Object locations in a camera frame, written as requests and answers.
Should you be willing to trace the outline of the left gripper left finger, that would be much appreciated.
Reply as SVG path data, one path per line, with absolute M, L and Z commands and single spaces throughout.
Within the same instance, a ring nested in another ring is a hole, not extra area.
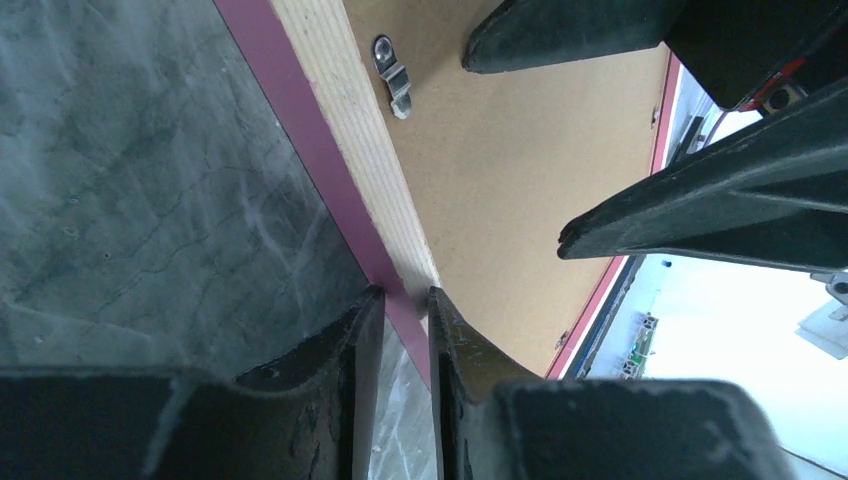
M 196 368 L 5 368 L 5 479 L 364 479 L 385 295 L 232 381 Z

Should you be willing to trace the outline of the pink picture frame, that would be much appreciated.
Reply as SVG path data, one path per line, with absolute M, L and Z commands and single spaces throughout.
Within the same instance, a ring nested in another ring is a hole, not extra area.
M 411 79 L 385 34 L 373 39 L 372 60 L 364 62 L 347 2 L 221 1 L 217 7 L 360 267 L 386 290 L 394 329 L 428 378 L 425 296 L 443 286 L 386 123 L 388 116 L 409 118 Z M 669 51 L 649 174 L 663 163 L 679 71 Z M 620 257 L 606 260 L 541 376 L 561 378 L 574 363 L 623 267 Z

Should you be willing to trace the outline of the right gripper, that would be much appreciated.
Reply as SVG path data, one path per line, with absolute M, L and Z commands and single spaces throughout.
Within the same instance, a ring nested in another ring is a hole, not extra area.
M 717 106 L 745 107 L 847 22 L 845 1 L 512 0 L 462 66 L 495 74 L 664 41 Z M 808 273 L 847 266 L 847 84 L 691 154 L 571 220 L 561 259 L 666 253 Z

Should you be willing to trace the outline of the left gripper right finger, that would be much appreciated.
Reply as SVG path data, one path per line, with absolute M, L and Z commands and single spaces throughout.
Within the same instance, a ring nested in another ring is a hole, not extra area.
M 790 479 L 764 413 L 721 381 L 547 380 L 428 295 L 442 479 Z

